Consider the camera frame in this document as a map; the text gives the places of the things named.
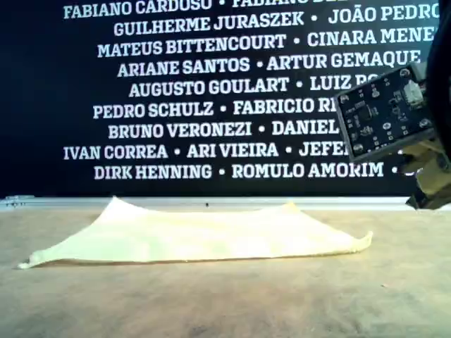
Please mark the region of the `beige right gripper finger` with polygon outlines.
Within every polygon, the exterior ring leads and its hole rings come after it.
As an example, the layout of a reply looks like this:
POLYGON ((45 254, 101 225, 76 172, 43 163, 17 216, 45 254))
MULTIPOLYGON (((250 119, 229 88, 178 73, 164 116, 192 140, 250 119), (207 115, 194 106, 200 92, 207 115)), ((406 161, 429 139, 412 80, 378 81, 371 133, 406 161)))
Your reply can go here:
POLYGON ((405 204, 415 210, 436 210, 450 204, 450 173, 417 173, 416 189, 405 204))

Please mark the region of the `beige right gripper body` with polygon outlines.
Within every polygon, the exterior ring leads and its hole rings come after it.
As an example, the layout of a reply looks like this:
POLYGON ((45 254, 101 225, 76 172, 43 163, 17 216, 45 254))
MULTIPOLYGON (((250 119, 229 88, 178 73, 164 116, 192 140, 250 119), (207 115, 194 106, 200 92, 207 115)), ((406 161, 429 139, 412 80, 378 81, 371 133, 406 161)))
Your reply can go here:
POLYGON ((450 178, 450 160, 437 139, 428 139, 402 149, 401 172, 416 178, 450 178))

